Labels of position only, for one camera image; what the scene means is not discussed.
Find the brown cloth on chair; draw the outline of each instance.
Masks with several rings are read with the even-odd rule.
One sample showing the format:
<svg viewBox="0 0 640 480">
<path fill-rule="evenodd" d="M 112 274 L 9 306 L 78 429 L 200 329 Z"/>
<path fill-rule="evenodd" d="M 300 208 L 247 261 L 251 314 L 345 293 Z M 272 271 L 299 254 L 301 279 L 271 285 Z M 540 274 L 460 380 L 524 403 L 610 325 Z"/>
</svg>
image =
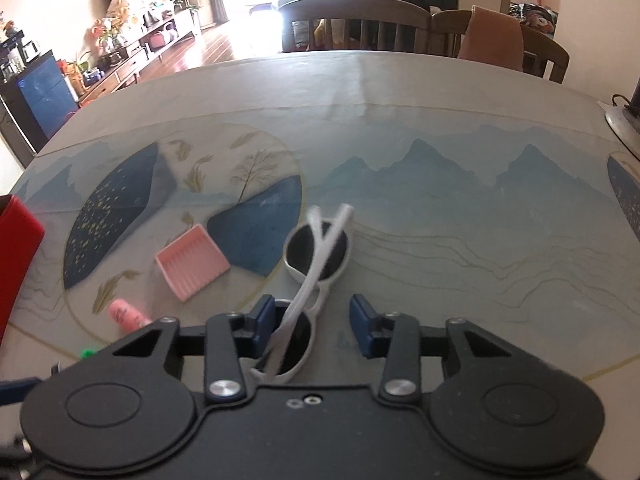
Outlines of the brown cloth on chair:
<svg viewBox="0 0 640 480">
<path fill-rule="evenodd" d="M 511 16 L 473 6 L 458 59 L 522 72 L 524 41 L 520 22 Z"/>
</svg>

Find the pink marker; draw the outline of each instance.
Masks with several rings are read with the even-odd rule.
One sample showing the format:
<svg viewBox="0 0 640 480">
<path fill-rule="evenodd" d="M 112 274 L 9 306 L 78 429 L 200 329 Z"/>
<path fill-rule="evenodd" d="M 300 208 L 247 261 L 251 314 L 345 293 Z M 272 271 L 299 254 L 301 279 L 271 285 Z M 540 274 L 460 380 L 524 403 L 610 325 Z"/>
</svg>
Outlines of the pink marker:
<svg viewBox="0 0 640 480">
<path fill-rule="evenodd" d="M 109 306 L 109 314 L 127 333 L 135 332 L 136 330 L 151 323 L 151 320 L 148 317 L 120 298 L 111 302 Z"/>
</svg>

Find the wooden chair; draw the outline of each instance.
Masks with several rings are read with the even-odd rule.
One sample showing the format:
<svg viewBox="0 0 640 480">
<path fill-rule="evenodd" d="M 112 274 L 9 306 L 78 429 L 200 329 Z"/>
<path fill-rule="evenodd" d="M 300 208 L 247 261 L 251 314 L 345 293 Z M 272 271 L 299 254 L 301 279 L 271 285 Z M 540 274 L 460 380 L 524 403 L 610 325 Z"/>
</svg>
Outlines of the wooden chair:
<svg viewBox="0 0 640 480">
<path fill-rule="evenodd" d="M 282 15 L 282 51 L 295 52 L 293 22 L 308 22 L 309 50 L 317 50 L 314 20 L 324 20 L 325 49 L 334 48 L 331 20 L 345 20 L 342 43 L 345 49 L 352 47 L 348 20 L 362 20 L 358 50 L 368 50 L 369 22 L 378 24 L 378 50 L 403 51 L 405 27 L 415 29 L 413 52 L 426 54 L 431 15 L 425 9 L 401 0 L 295 0 L 280 7 Z M 386 48 L 387 24 L 396 25 L 393 47 Z"/>
<path fill-rule="evenodd" d="M 431 18 L 429 54 L 456 57 L 460 52 L 462 36 L 471 19 L 470 10 L 443 10 Z M 554 40 L 525 25 L 520 25 L 524 40 L 524 72 L 544 77 L 546 64 L 553 63 L 549 80 L 562 83 L 569 66 L 569 54 Z"/>
</svg>

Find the white sunglasses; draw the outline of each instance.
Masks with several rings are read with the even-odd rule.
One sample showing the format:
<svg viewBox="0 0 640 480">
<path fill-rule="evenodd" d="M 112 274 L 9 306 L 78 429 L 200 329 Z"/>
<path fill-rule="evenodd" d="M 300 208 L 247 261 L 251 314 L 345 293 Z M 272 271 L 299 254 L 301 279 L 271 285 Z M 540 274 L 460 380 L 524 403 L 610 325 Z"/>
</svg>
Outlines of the white sunglasses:
<svg viewBox="0 0 640 480">
<path fill-rule="evenodd" d="M 322 219 L 320 208 L 312 206 L 306 213 L 307 223 L 287 236 L 282 258 L 301 286 L 293 300 L 276 300 L 278 306 L 288 307 L 279 327 L 271 333 L 263 358 L 250 370 L 259 383 L 287 383 L 309 358 L 316 338 L 316 319 L 331 285 L 342 275 L 351 256 L 346 225 L 352 215 L 353 207 L 342 204 L 335 219 Z M 315 288 L 318 297 L 312 307 L 305 308 Z"/>
</svg>

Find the sunglasses lens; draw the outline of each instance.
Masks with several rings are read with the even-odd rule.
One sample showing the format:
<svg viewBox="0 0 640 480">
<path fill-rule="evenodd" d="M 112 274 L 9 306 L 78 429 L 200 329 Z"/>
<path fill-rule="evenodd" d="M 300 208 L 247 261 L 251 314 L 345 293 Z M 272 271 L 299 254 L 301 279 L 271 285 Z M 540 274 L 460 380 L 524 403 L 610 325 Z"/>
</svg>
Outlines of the sunglasses lens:
<svg viewBox="0 0 640 480">
<path fill-rule="evenodd" d="M 322 222 L 322 234 L 326 235 L 331 227 L 330 222 Z M 338 236 L 334 250 L 329 255 L 329 259 L 320 274 L 320 280 L 326 280 L 334 275 L 336 270 L 342 264 L 347 253 L 347 235 L 344 231 Z M 314 257 L 314 237 L 311 233 L 309 225 L 302 226 L 298 229 L 289 241 L 287 246 L 286 258 L 287 263 L 306 276 L 311 267 L 311 260 Z"/>
<path fill-rule="evenodd" d="M 282 322 L 282 316 L 284 314 L 284 309 L 277 312 L 278 318 L 276 322 L 278 326 Z M 309 318 L 305 315 L 304 312 L 300 314 L 298 321 L 296 322 L 296 327 L 293 330 L 293 334 L 291 335 L 291 339 L 289 340 L 289 346 L 287 346 L 287 351 L 284 354 L 284 359 L 282 360 L 282 364 L 280 365 L 280 370 L 278 370 L 278 375 L 284 374 L 291 370 L 295 365 L 300 362 L 302 356 L 306 352 L 306 348 L 309 346 L 309 340 L 311 339 L 311 323 L 309 323 Z M 267 364 L 267 359 L 269 354 L 265 354 L 260 361 L 255 365 L 256 370 L 264 371 L 264 367 Z"/>
</svg>

